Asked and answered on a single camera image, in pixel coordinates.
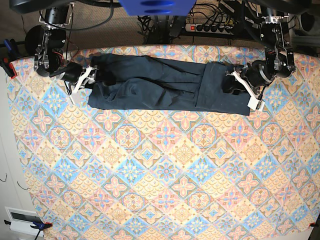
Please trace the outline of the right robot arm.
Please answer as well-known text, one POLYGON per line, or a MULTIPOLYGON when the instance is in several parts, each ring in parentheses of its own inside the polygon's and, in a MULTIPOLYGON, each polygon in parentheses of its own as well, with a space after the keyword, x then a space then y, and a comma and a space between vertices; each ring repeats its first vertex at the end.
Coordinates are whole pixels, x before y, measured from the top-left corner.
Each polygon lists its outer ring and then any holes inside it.
POLYGON ((31 28, 25 37, 25 49, 34 57, 34 70, 42 77, 59 77, 67 93, 71 86, 81 88, 94 82, 95 70, 90 70, 83 80, 83 67, 68 57, 71 33, 76 31, 73 0, 11 0, 9 7, 19 14, 39 12, 40 24, 31 28))

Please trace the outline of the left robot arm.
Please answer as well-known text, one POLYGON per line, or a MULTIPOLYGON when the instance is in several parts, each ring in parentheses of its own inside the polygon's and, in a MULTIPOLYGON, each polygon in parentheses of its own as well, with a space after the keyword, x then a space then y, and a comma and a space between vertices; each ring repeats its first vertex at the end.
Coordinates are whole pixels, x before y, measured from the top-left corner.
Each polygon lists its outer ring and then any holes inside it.
POLYGON ((290 77, 296 66, 285 5, 277 0, 274 1, 275 6, 264 0, 254 2, 260 5, 260 12, 253 12, 249 1, 243 0, 240 21, 253 40, 264 46, 265 60, 235 66, 232 72, 227 73, 230 79, 222 85, 222 90, 234 95, 247 92, 261 100, 265 88, 275 78, 290 77))

